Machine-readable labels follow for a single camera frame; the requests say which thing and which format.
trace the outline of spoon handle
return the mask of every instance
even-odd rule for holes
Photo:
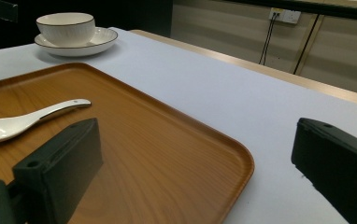
[[[48,107],[45,107],[43,109],[37,110],[32,113],[33,116],[38,117],[38,119],[43,119],[47,115],[50,115],[54,112],[67,109],[69,107],[74,107],[74,106],[85,106],[85,105],[91,105],[92,103],[89,100],[85,99],[75,99],[75,100],[69,100],[65,102],[61,102],[56,105],[51,105]]]

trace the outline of white spoon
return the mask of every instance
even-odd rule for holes
[[[13,118],[0,119],[0,142],[15,137],[23,133],[38,121],[54,112],[61,111],[68,107],[91,105],[91,102],[84,99],[65,101],[57,105],[51,105],[37,110],[33,113],[21,115]]]

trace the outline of beige wall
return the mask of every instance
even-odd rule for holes
[[[251,62],[259,62],[270,7],[210,0],[175,0],[171,37]],[[291,73],[312,22],[302,13],[296,25],[276,22],[266,66]],[[357,91],[357,21],[324,17],[300,76]]]

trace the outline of wall socket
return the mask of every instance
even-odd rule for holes
[[[300,11],[293,11],[289,9],[272,7],[268,17],[269,20],[272,20],[274,13],[278,13],[278,16],[276,17],[276,21],[282,21],[291,24],[297,24],[301,15]]]

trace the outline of wooden table edge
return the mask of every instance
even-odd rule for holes
[[[226,63],[231,63],[270,77],[274,77],[280,80],[284,80],[287,82],[290,82],[292,84],[298,85],[298,86],[302,86],[305,87],[307,89],[311,89],[314,91],[319,91],[331,96],[334,96],[336,98],[340,98],[346,101],[350,101],[353,103],[357,104],[357,92],[354,91],[348,91],[348,90],[344,90],[335,86],[331,86],[325,83],[321,83],[315,80],[311,80],[305,77],[299,77],[293,74],[289,74],[286,72],[282,72],[270,67],[266,67],[257,63],[251,63],[249,61],[245,61],[242,59],[238,59],[236,57],[233,56],[229,56],[223,53],[219,53],[217,51],[213,51],[210,49],[204,49],[204,48],[200,48],[191,44],[187,44],[184,42],[180,42],[171,38],[167,38],[161,35],[155,35],[149,32],[145,32],[142,30],[131,30],[130,32],[137,34],[137,35],[142,35],[145,36],[147,38],[156,40],[156,41],[160,41],[163,42],[165,44],[168,45],[172,45],[181,49],[186,49],[195,53],[199,53],[205,56],[208,56],[210,58],[214,58]]]

